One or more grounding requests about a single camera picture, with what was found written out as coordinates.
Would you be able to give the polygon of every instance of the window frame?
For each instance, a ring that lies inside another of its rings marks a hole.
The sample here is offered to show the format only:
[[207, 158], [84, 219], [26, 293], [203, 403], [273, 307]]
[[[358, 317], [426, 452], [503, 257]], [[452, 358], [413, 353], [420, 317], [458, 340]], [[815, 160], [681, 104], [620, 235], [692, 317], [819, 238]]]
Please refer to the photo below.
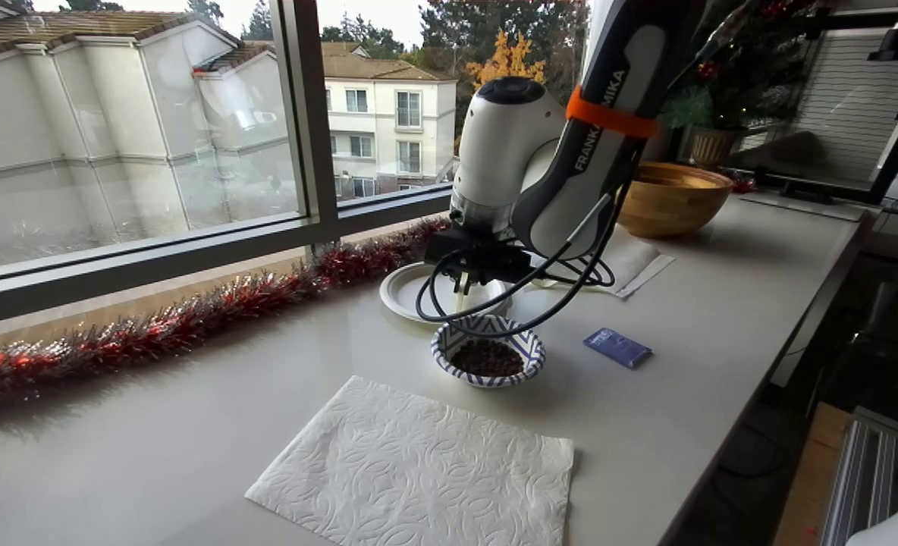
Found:
[[298, 215], [0, 267], [0, 323], [448, 209], [448, 190], [337, 204], [317, 0], [273, 0], [273, 49], [298, 160]]
[[375, 133], [352, 133], [348, 136], [348, 152], [355, 160], [375, 158]]
[[[403, 117], [402, 96], [416, 96], [416, 121], [403, 121], [411, 111]], [[421, 127], [421, 90], [395, 90], [395, 127]]]
[[421, 174], [421, 144], [420, 139], [399, 139], [399, 171], [411, 174], [411, 177]]
[[367, 113], [367, 87], [345, 87], [345, 113]]

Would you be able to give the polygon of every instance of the small blue object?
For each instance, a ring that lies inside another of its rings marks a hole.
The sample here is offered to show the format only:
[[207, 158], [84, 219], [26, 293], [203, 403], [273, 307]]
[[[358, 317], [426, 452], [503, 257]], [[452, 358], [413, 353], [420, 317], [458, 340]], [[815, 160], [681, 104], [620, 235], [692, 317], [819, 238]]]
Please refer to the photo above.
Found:
[[620, 360], [622, 366], [634, 369], [637, 363], [642, 363], [642, 358], [654, 355], [654, 350], [639, 346], [630, 337], [622, 337], [610, 329], [594, 332], [588, 340], [582, 340], [588, 350]]

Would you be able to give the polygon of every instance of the white plate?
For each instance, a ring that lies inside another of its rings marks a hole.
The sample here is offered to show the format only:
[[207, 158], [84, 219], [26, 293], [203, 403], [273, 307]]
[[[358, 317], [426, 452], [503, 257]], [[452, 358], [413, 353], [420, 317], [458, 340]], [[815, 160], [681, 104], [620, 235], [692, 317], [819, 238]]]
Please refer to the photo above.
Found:
[[[421, 293], [426, 280], [435, 272], [435, 265], [408, 265], [402, 271], [393, 271], [383, 287], [379, 287], [379, 297], [383, 303], [402, 317], [402, 319], [411, 319], [411, 323], [421, 323], [421, 326], [438, 326], [438, 323], [426, 323], [420, 312], [416, 312], [416, 294]], [[435, 293], [439, 297], [439, 307], [446, 309], [446, 317], [458, 312], [458, 303], [462, 297], [452, 293], [452, 277], [438, 277], [435, 280]], [[464, 297], [464, 307], [480, 307], [498, 294], [506, 293], [506, 284], [488, 284], [488, 287], [473, 287], [470, 294]], [[500, 312], [506, 309], [511, 302], [500, 302], [498, 307], [485, 309], [485, 312]], [[421, 302], [421, 309], [428, 317], [438, 317], [432, 297]]]

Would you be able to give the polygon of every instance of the small bowl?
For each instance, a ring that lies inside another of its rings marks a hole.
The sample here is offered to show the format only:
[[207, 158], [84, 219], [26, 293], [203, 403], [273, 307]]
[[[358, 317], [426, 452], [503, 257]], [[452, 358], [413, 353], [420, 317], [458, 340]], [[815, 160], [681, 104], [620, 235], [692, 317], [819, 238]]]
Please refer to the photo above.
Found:
[[521, 332], [513, 337], [480, 337], [480, 334], [495, 334], [511, 329], [515, 329], [515, 323], [511, 323], [506, 317], [464, 317], [464, 319], [446, 323], [432, 337], [432, 355], [446, 375], [452, 375], [456, 379], [473, 389], [513, 389], [542, 369], [542, 344], [535, 332]]
[[730, 196], [730, 178], [690, 163], [648, 160], [637, 166], [622, 207], [634, 238], [690, 238], [702, 232]]

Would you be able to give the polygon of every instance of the orange band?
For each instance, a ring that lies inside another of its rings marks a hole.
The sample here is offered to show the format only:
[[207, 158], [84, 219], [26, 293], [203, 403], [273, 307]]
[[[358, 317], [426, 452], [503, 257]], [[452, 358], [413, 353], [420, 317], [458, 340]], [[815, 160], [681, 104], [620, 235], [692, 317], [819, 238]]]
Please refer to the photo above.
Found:
[[649, 118], [637, 118], [630, 113], [603, 107], [603, 104], [588, 104], [579, 87], [573, 87], [570, 102], [567, 102], [567, 118], [582, 121], [582, 125], [594, 125], [594, 127], [606, 127], [634, 139], [649, 139], [655, 133], [655, 121]]

